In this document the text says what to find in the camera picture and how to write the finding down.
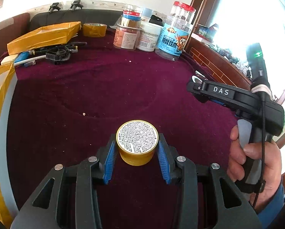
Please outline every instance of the white container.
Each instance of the white container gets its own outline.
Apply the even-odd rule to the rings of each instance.
[[[156,42],[158,40],[162,28],[162,26],[142,21],[137,49],[145,52],[154,51]]]
[[[143,21],[143,22],[149,22],[150,20],[151,20],[151,18],[149,18],[149,17],[145,17],[145,16],[141,17],[141,21]]]

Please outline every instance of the maroon tablecloth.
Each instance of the maroon tablecloth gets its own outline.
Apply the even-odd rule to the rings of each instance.
[[[201,67],[190,58],[113,47],[104,38],[77,37],[88,46],[62,65],[47,60],[19,67],[7,131],[10,181],[19,208],[56,164],[94,155],[126,121],[153,124],[169,145],[198,164],[227,168],[232,112],[199,103],[186,83]],[[117,157],[112,180],[98,190],[103,228],[167,229],[176,189],[162,179],[157,157],[134,167]]]

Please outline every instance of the red lid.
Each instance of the red lid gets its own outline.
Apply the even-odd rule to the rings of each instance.
[[[123,13],[125,15],[133,15],[133,16],[139,16],[140,17],[140,13],[134,12],[134,11],[124,10]]]
[[[185,9],[186,11],[190,11],[190,12],[195,12],[196,10],[195,10],[195,8],[193,8],[193,7],[191,7],[191,6],[189,6],[189,5],[187,5],[186,3],[182,3],[182,2],[174,2],[174,4],[173,4],[174,6],[177,6],[177,7],[181,7],[181,8],[183,8],[183,9]]]

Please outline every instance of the yellow paper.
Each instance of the yellow paper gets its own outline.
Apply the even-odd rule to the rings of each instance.
[[[18,213],[7,172],[6,140],[4,139],[6,138],[11,97],[16,82],[17,77],[12,63],[0,65],[0,135],[2,136],[2,138],[0,137],[0,221],[6,228],[10,228],[14,217]]]
[[[7,44],[9,55],[58,44],[66,44],[79,30],[81,22],[66,22],[40,27]]]

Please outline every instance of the white cable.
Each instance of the white cable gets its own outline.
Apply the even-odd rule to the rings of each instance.
[[[33,61],[33,60],[45,59],[45,58],[46,58],[46,55],[37,56],[37,57],[34,57],[34,58],[30,58],[30,59],[25,59],[25,60],[19,61],[19,62],[17,62],[17,63],[14,63],[14,67],[15,67],[15,66],[18,66],[18,65],[21,65],[21,64],[24,64],[24,63],[31,62],[31,61]]]

